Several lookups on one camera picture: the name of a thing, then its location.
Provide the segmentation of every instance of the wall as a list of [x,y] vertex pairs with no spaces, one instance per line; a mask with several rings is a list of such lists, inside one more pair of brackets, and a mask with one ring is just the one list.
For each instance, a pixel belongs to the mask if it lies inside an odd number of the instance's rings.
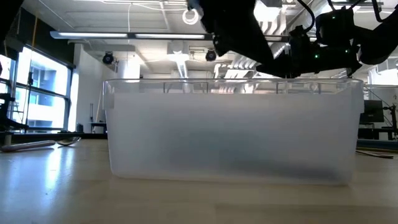
[[[90,104],[93,104],[94,121],[96,120],[98,107],[98,121],[104,121],[105,113],[102,110],[100,101],[103,81],[116,78],[116,74],[97,59],[85,52],[81,44],[76,44],[75,46],[74,64],[76,65],[74,77],[78,77],[78,93],[75,109],[76,112],[72,111],[71,108],[70,117],[73,117],[73,113],[76,113],[76,123],[84,125],[84,132],[90,133]],[[100,128],[96,129],[95,131],[96,133],[101,132]]]

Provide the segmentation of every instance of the ceiling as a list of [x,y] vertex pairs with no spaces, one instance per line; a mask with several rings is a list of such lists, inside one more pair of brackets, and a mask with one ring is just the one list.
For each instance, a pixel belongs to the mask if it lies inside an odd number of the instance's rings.
[[[185,0],[174,0],[185,3]],[[391,11],[397,4],[396,0],[384,0],[383,10]],[[22,5],[32,14],[37,15],[44,22],[48,23],[54,29],[61,31],[93,31],[93,32],[127,32],[128,15],[130,17],[131,32],[174,32],[174,33],[204,33],[200,22],[194,25],[188,25],[182,20],[183,11],[165,11],[165,17],[162,11],[147,9],[142,6],[130,4],[105,4],[97,0],[25,0]],[[159,8],[159,5],[150,5],[153,8]],[[185,9],[184,5],[164,5],[166,10]],[[301,6],[290,7],[286,12],[286,21],[289,21],[301,10]],[[375,28],[379,23],[375,20],[374,14],[370,13],[371,8],[361,8],[355,14],[355,23],[358,26],[368,29]],[[176,70],[174,62],[166,60],[167,52],[166,40],[91,40],[91,45],[96,44],[130,44],[134,45],[137,51],[142,55],[146,66],[142,73],[168,73]],[[231,63],[235,55],[230,52],[218,61],[209,63],[205,60],[205,52],[212,48],[211,42],[189,41],[190,50],[195,54],[191,61],[187,62],[189,70],[213,71],[216,63]],[[104,52],[91,52],[96,58],[101,59]],[[318,74],[319,77],[330,77],[336,75],[341,70],[334,70]]]

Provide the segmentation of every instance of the wooden table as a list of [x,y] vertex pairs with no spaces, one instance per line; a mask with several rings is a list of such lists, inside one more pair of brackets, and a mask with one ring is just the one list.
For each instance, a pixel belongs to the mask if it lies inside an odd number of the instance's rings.
[[398,161],[357,156],[345,187],[128,180],[85,140],[0,154],[0,223],[398,223]]

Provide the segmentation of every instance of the clear plastic bin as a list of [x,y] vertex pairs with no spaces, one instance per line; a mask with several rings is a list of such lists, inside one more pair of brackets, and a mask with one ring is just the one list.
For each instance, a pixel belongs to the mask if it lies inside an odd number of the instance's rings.
[[114,175],[345,184],[363,112],[360,80],[108,80]]

